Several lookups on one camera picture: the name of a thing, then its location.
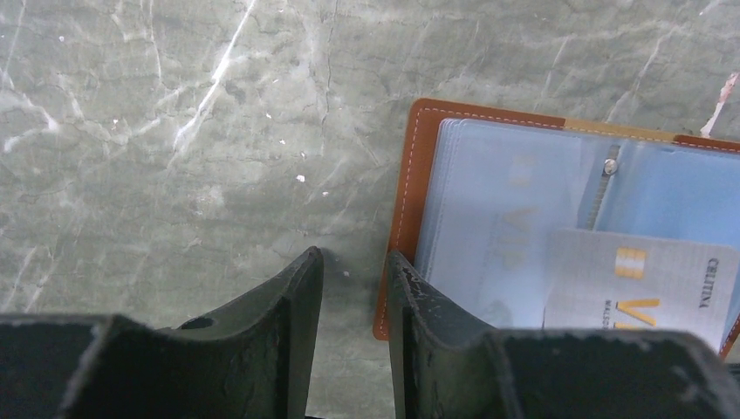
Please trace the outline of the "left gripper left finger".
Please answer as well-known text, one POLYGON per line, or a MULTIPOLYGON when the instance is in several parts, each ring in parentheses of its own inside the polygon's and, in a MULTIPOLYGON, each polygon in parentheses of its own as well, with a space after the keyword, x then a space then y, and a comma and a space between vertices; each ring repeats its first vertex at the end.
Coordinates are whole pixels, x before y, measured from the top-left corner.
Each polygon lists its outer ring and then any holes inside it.
POLYGON ((322 300, 310 247, 177 328, 119 314, 5 314, 4 418, 301 418, 322 300))

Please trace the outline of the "brown leather card holder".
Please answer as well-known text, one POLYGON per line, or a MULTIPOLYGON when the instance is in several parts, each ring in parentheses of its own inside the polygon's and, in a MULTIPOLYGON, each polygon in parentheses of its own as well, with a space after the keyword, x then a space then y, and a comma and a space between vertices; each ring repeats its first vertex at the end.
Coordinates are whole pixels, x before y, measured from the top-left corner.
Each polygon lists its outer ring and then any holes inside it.
MULTIPOLYGON (((388 247, 417 268, 419 242, 445 159, 461 120, 574 134, 599 152, 574 230, 729 246, 739 253, 739 146, 691 135, 535 113, 419 99, 410 109, 388 247)), ((547 240, 547 259, 552 254, 547 240)), ((721 356, 739 335, 739 268, 725 320, 721 356)))

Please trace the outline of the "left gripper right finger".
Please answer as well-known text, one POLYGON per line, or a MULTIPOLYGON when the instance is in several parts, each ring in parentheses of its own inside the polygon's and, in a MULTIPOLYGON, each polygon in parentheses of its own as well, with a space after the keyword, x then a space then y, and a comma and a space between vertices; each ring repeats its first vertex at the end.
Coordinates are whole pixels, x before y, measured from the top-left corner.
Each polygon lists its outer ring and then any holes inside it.
POLYGON ((496 329, 387 256, 399 418, 736 418, 739 367, 688 333, 496 329))

